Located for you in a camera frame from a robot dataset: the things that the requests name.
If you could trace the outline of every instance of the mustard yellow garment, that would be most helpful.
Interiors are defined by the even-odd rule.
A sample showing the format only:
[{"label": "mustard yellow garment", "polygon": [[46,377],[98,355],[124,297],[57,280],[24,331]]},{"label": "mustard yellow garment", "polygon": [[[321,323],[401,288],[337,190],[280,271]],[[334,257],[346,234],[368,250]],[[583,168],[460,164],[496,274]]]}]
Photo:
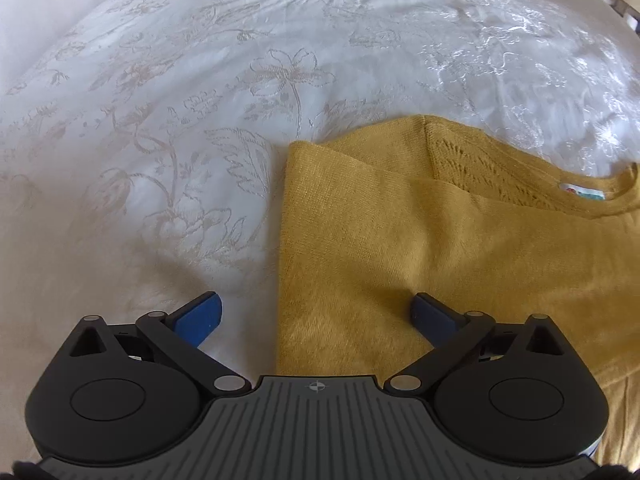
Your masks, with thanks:
[{"label": "mustard yellow garment", "polygon": [[[600,459],[640,467],[640,189],[558,170],[433,116],[289,150],[278,373],[376,374],[430,349],[428,292],[498,322],[552,316],[610,402]],[[590,200],[559,184],[599,189]]]}]

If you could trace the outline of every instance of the bed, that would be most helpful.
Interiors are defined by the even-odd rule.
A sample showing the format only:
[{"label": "bed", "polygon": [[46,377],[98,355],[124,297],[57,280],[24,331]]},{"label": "bed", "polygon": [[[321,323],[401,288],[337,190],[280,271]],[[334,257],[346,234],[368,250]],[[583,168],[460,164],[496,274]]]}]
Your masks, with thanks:
[{"label": "bed", "polygon": [[569,171],[640,159],[640,41],[599,0],[108,0],[0,100],[0,468],[85,314],[205,290],[203,348],[272,371],[287,145],[413,113]]}]

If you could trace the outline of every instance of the floral pattern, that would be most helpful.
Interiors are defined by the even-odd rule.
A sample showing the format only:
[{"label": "floral pattern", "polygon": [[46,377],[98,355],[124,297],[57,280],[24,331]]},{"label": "floral pattern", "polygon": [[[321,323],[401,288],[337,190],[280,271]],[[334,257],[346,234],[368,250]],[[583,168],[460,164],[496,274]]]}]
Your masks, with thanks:
[{"label": "floral pattern", "polygon": [[98,6],[0,98],[0,470],[36,457],[24,400],[85,314],[216,290],[202,348],[272,371],[296,139],[433,113],[566,170],[639,159],[638,43],[614,18],[597,0]]}]

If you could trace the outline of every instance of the clothing label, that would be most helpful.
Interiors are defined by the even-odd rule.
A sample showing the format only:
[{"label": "clothing label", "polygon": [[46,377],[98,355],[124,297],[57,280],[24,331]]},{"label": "clothing label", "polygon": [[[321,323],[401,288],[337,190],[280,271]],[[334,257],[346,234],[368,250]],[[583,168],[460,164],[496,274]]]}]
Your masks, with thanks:
[{"label": "clothing label", "polygon": [[583,198],[590,198],[591,200],[604,200],[604,193],[599,189],[589,189],[588,187],[575,186],[574,184],[560,184],[560,189],[564,189],[569,193],[576,194]]}]

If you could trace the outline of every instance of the ribbed surface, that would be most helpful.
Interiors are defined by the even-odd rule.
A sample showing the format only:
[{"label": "ribbed surface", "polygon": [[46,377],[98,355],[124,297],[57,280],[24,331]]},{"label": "ribbed surface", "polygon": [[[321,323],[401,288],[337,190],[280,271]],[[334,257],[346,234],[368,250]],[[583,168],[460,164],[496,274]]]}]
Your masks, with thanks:
[{"label": "ribbed surface", "polygon": [[55,459],[60,480],[578,480],[587,458],[522,469],[452,443],[415,399],[368,377],[265,378],[244,397],[213,403],[172,450],[139,464],[86,468]]}]

